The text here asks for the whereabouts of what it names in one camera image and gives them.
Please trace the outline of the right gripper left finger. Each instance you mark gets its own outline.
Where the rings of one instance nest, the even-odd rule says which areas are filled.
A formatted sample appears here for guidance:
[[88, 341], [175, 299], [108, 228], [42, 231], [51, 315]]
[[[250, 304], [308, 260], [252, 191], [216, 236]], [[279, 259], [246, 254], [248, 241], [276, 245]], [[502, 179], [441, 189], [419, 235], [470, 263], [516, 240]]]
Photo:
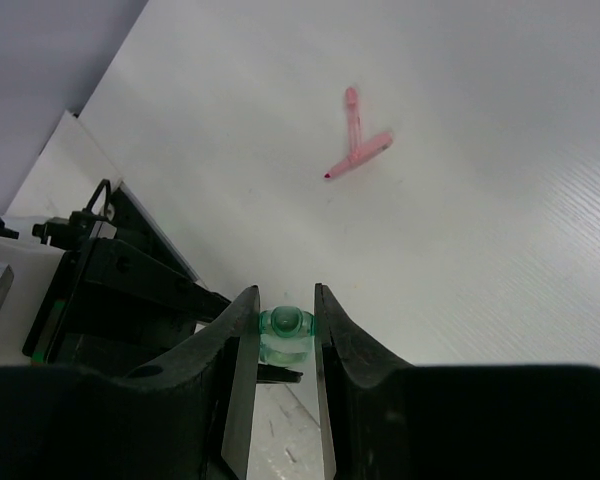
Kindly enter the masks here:
[[260, 296], [122, 378], [0, 367], [0, 479], [243, 479]]

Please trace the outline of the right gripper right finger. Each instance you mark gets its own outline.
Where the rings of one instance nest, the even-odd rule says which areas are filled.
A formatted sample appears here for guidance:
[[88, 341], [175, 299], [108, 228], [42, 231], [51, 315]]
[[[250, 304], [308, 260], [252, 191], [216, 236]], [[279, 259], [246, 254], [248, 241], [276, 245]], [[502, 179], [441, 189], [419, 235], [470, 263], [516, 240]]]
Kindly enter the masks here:
[[315, 288], [328, 479], [600, 479], [600, 368], [414, 366]]

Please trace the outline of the green highlighter pen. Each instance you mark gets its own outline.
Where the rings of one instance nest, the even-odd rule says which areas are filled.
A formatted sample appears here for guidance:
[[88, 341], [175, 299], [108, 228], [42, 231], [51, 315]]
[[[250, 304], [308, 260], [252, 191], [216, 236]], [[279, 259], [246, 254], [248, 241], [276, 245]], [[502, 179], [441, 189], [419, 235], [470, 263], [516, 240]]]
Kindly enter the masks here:
[[314, 316], [294, 306], [278, 306], [259, 316], [260, 361], [276, 367], [304, 363], [313, 350]]

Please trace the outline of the pink highlighter pen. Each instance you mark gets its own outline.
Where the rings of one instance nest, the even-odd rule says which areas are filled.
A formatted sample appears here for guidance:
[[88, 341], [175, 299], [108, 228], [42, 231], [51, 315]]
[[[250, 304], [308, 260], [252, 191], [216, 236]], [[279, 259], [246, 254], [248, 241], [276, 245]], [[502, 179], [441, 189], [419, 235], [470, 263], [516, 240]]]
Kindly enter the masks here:
[[356, 87], [350, 86], [345, 90], [344, 102], [349, 153], [324, 174], [323, 178], [325, 180], [334, 180], [360, 167], [383, 153], [393, 144], [393, 133], [391, 131], [381, 132], [367, 140], [363, 139], [359, 94]]

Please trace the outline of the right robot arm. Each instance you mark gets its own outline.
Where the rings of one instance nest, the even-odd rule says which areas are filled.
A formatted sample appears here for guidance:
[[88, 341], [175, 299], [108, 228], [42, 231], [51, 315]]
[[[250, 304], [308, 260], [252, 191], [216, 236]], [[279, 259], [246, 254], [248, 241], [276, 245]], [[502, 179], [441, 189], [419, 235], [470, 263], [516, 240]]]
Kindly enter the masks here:
[[[0, 479], [243, 479], [259, 360], [256, 287], [208, 292], [80, 211], [34, 227], [63, 248], [20, 350], [0, 367]], [[600, 369], [416, 367], [314, 300], [329, 479], [600, 479]]]

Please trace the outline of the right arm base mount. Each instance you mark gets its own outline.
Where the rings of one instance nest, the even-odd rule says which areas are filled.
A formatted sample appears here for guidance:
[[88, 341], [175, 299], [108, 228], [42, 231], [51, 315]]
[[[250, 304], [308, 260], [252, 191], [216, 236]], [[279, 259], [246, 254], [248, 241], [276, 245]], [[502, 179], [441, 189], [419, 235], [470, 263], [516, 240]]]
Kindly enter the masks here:
[[103, 179], [96, 187], [85, 209], [94, 211], [96, 201], [101, 195], [104, 195], [102, 213], [117, 229], [116, 239], [133, 245], [207, 290], [189, 263], [123, 183], [113, 188], [110, 180]]

